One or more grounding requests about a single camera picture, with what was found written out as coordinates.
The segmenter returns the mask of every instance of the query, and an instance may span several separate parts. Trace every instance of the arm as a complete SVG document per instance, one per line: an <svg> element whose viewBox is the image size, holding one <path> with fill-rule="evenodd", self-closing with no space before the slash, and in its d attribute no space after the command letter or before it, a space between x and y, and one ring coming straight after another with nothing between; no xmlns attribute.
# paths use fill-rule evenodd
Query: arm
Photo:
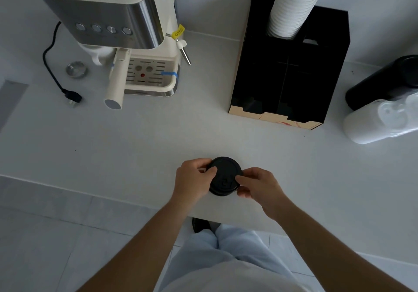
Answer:
<svg viewBox="0 0 418 292"><path fill-rule="evenodd" d="M217 169L198 169L211 159L185 161L177 169L169 202L78 292L149 291L160 276L180 227L197 201L209 191Z"/></svg>
<svg viewBox="0 0 418 292"><path fill-rule="evenodd" d="M236 177L241 184L238 195L256 200L279 223L325 291L412 292L296 207L271 172L250 168L243 173Z"/></svg>

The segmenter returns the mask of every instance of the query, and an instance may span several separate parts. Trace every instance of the black shoe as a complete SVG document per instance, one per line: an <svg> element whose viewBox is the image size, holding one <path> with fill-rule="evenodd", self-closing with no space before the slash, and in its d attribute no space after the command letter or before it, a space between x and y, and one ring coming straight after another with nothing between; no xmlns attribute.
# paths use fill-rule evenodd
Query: black shoe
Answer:
<svg viewBox="0 0 418 292"><path fill-rule="evenodd" d="M211 230L209 222L204 220L204 219L199 219L199 218L194 218L193 217L192 220L191 220L191 225L193 226L194 233L199 233L204 229Z"/></svg>

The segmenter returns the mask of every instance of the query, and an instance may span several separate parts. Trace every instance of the black cardboard box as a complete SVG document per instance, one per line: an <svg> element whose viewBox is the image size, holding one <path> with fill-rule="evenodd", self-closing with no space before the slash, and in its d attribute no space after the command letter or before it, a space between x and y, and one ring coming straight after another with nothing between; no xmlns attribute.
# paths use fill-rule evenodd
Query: black cardboard box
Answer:
<svg viewBox="0 0 418 292"><path fill-rule="evenodd" d="M323 124L350 44L348 12L315 6L294 40L268 36L274 0L251 0L229 113Z"/></svg>

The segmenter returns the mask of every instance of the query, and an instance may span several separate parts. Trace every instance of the power cord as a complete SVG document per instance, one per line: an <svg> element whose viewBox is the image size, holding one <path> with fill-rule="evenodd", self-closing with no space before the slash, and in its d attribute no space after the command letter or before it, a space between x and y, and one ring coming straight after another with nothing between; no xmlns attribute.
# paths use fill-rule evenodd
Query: power cord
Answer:
<svg viewBox="0 0 418 292"><path fill-rule="evenodd" d="M66 90L65 88L63 88L61 86L61 84L58 82L58 80L56 79L55 75L52 73L51 69L48 66L48 63L46 62L46 54L48 53L49 50L52 49L52 47L55 44L55 39L56 39L56 32L58 31L59 26L61 25L61 21L58 21L58 23L55 26L55 30L54 30L54 35L52 37L52 43L51 45L44 51L44 53L42 54L42 59L44 61L45 67L48 70L48 72L51 74L51 77L54 79L55 83L57 84L57 86L59 87L59 89L61 90L61 92L64 93L65 97L68 98L70 100L70 103L73 105L75 103L80 103L81 102L81 95L76 93L76 92L72 92L70 90Z"/></svg>

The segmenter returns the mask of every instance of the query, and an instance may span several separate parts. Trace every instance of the white shirt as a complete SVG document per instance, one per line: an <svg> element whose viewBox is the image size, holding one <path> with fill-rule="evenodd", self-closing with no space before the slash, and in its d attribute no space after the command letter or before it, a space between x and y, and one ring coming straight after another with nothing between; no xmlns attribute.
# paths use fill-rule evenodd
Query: white shirt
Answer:
<svg viewBox="0 0 418 292"><path fill-rule="evenodd" d="M311 292L309 287L244 261L222 262L186 274L161 292Z"/></svg>

